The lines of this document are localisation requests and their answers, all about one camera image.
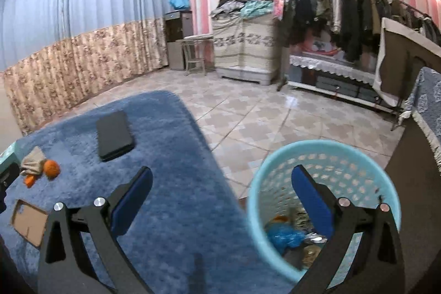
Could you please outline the newspaper piece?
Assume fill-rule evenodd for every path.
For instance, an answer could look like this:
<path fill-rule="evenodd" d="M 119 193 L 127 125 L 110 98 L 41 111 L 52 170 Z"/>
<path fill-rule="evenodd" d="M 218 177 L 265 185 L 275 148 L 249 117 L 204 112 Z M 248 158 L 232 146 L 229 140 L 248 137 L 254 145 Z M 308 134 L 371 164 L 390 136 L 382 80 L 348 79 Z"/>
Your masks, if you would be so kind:
<path fill-rule="evenodd" d="M 297 230 L 309 231 L 313 227 L 309 215 L 302 207 L 290 207 L 289 221 Z"/>

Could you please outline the blue plastic bottle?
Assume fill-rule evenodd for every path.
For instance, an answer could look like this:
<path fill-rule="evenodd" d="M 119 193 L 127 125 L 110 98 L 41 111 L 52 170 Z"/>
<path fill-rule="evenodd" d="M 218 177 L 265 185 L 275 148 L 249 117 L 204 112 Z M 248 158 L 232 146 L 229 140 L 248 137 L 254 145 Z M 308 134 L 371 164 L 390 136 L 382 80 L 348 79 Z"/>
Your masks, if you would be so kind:
<path fill-rule="evenodd" d="M 283 255 L 287 250 L 296 249 L 306 238 L 304 231 L 294 229 L 285 222 L 273 222 L 265 227 L 269 242 L 276 251 Z"/>

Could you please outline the orange round lid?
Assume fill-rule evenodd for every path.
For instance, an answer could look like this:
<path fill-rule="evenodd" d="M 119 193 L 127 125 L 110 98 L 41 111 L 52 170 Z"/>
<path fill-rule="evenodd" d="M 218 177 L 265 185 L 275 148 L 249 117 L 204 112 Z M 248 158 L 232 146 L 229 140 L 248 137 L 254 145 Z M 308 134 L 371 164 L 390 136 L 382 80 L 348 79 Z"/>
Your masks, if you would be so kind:
<path fill-rule="evenodd" d="M 36 175 L 27 175 L 24 178 L 24 184 L 26 185 L 27 188 L 31 188 L 35 182 L 38 180 L 38 176 Z"/>

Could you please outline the beige crumpled cloth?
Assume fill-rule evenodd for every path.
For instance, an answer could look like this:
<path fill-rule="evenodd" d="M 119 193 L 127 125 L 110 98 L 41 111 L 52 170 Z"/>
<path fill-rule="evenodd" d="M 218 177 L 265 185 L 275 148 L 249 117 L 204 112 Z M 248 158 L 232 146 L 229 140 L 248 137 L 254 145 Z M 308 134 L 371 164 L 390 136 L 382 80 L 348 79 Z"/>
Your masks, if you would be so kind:
<path fill-rule="evenodd" d="M 21 175 L 41 175 L 46 157 L 40 147 L 35 146 L 20 164 Z"/>

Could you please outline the orange fruit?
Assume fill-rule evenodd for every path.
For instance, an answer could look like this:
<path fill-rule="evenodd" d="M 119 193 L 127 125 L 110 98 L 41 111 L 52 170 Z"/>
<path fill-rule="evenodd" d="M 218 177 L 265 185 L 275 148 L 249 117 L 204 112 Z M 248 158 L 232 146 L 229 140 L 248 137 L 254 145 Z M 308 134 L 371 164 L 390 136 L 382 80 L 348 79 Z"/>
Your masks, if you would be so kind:
<path fill-rule="evenodd" d="M 61 174 L 61 168 L 56 161 L 46 160 L 43 164 L 43 173 L 49 180 L 53 180 Z"/>

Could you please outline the brown cardboard sheet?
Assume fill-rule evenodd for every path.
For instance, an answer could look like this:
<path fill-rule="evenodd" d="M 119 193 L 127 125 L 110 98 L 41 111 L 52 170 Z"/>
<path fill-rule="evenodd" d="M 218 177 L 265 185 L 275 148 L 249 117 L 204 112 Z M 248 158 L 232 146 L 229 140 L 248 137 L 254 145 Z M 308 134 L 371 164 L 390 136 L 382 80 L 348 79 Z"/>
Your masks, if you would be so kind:
<path fill-rule="evenodd" d="M 35 248 L 43 241 L 48 213 L 39 207 L 18 199 L 11 216 L 15 231 Z"/>

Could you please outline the black cushion pad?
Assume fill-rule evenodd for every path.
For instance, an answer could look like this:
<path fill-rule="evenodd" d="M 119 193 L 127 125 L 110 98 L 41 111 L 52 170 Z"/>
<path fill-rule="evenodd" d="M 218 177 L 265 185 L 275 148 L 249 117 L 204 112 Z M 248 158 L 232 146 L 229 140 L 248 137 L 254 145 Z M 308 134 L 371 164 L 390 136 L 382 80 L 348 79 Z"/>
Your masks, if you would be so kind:
<path fill-rule="evenodd" d="M 135 147 L 135 139 L 124 111 L 113 112 L 98 119 L 96 130 L 98 155 L 103 162 L 118 158 Z"/>

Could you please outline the blue plush rug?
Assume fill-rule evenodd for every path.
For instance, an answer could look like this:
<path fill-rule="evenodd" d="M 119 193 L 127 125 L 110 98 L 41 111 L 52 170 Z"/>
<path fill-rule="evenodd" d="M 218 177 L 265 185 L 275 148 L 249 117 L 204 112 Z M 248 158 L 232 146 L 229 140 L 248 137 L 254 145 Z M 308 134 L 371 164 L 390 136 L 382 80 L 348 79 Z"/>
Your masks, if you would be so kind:
<path fill-rule="evenodd" d="M 97 121 L 118 110 L 135 139 L 131 152 L 102 162 Z M 31 188 L 15 180 L 1 214 L 1 245 L 30 287 L 37 285 L 40 253 L 12 227 L 18 200 L 50 211 L 58 201 L 89 205 L 152 170 L 152 190 L 119 244 L 155 293 L 287 293 L 292 284 L 257 252 L 246 216 L 191 112 L 167 91 L 114 101 L 22 137 L 61 167 L 55 180 Z"/>

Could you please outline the blue and floral curtain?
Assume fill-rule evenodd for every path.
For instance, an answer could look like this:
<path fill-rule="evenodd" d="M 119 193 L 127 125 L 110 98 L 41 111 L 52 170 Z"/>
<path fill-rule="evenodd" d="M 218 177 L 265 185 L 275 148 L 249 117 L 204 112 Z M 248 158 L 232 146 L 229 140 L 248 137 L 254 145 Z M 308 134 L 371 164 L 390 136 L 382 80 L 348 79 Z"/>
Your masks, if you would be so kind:
<path fill-rule="evenodd" d="M 23 134 L 168 64 L 168 0 L 1 0 L 1 76 Z"/>

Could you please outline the low tv cabinet lace cover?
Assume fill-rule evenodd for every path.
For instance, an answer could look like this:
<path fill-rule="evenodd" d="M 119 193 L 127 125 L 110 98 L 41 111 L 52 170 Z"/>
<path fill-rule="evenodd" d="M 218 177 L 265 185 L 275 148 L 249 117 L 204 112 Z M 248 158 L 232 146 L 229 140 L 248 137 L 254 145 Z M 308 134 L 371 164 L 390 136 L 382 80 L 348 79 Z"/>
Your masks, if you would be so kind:
<path fill-rule="evenodd" d="M 374 90 L 374 80 L 374 73 L 336 60 L 302 55 L 289 57 L 288 84 L 291 87 L 390 114 L 392 107 Z"/>

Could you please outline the grey water dispenser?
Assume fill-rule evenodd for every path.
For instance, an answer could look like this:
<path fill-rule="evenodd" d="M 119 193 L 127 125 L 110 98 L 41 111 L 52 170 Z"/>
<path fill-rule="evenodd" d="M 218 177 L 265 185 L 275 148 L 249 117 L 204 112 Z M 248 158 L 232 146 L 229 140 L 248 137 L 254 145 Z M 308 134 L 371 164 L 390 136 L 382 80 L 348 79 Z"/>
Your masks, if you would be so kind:
<path fill-rule="evenodd" d="M 191 10 L 175 10 L 165 14 L 165 37 L 167 59 L 172 70 L 185 70 L 185 55 L 181 40 L 193 35 L 193 15 Z"/>

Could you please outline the cabinet with patterned cloth cover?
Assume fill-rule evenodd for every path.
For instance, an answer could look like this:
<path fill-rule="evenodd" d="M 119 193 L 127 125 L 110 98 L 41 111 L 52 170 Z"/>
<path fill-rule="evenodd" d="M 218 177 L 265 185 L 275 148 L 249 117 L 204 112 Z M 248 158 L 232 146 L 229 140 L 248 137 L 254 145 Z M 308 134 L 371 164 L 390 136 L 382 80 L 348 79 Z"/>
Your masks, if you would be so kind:
<path fill-rule="evenodd" d="M 273 15 L 244 19 L 227 14 L 211 24 L 216 73 L 222 78 L 271 84 L 279 71 L 280 53 Z"/>

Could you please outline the clothes rack with dark garments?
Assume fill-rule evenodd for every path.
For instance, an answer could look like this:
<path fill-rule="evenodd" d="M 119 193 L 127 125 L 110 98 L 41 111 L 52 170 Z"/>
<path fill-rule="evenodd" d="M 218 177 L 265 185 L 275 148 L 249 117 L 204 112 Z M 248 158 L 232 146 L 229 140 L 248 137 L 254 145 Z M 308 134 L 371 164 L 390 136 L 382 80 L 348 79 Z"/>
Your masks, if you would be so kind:
<path fill-rule="evenodd" d="M 383 18 L 392 19 L 440 45 L 433 19 L 399 0 L 275 0 L 281 58 L 279 89 L 288 83 L 289 57 L 323 57 L 375 73 Z"/>

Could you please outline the pile of folded clothes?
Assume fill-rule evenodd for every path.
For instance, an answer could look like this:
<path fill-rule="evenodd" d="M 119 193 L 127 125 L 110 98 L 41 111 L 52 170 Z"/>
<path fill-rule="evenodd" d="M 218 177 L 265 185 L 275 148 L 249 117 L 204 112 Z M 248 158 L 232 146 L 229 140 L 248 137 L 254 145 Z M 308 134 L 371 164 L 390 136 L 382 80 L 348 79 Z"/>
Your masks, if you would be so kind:
<path fill-rule="evenodd" d="M 242 19 L 253 19 L 271 14 L 274 0 L 219 0 L 210 13 L 212 19 L 220 16 L 239 15 Z"/>

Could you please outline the brown board with white frame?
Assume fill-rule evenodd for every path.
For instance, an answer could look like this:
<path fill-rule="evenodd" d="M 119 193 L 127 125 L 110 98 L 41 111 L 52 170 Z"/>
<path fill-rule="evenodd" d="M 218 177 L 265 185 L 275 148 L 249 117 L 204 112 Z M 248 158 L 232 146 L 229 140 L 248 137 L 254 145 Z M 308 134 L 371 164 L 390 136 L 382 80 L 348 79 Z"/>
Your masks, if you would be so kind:
<path fill-rule="evenodd" d="M 373 89 L 391 107 L 409 96 L 419 70 L 440 71 L 440 47 L 422 34 L 383 18 Z"/>

